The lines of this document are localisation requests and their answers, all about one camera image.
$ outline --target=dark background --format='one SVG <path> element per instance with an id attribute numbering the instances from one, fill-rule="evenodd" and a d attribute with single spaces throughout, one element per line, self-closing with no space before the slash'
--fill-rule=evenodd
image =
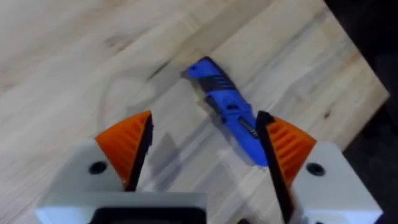
<path id="1" fill-rule="evenodd" d="M 384 211 L 377 224 L 398 223 L 398 1 L 325 2 L 391 95 L 344 155 Z"/>

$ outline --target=orange gripper pad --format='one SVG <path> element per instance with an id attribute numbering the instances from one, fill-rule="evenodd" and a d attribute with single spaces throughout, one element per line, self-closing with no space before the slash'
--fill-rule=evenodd
<path id="1" fill-rule="evenodd" d="M 266 126 L 284 181 L 290 187 L 317 141 L 292 124 L 273 117 Z"/>
<path id="2" fill-rule="evenodd" d="M 151 119 L 152 125 L 150 111 L 135 114 L 112 125 L 95 137 L 125 188 L 129 184 L 148 119 Z"/>

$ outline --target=blue utility knife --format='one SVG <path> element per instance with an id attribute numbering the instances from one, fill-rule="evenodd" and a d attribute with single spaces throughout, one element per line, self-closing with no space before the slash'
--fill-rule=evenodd
<path id="1" fill-rule="evenodd" d="M 259 166 L 268 166 L 251 105 L 244 100 L 228 75 L 209 57 L 189 66 L 185 74 L 199 83 L 205 92 L 206 102 L 221 117 L 253 162 Z"/>

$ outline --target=wooden table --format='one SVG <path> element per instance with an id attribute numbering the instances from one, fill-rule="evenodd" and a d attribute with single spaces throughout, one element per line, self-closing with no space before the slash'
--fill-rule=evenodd
<path id="1" fill-rule="evenodd" d="M 37 222 L 70 146 L 144 109 L 155 130 L 140 190 L 206 192 L 210 223 L 281 223 L 268 170 L 180 78 L 204 55 L 254 111 L 342 149 L 388 96 L 321 0 L 5 0 L 0 12 L 0 223 Z"/>

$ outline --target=wood grain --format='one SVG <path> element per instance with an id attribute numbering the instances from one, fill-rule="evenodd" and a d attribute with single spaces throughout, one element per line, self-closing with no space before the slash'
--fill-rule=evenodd
<path id="1" fill-rule="evenodd" d="M 7 0 L 0 31 L 0 223 L 37 223 L 70 146 L 145 109 L 140 190 L 206 192 L 210 223 L 281 223 L 268 170 L 180 77 L 205 55 L 255 111 L 342 149 L 388 97 L 320 0 Z"/>

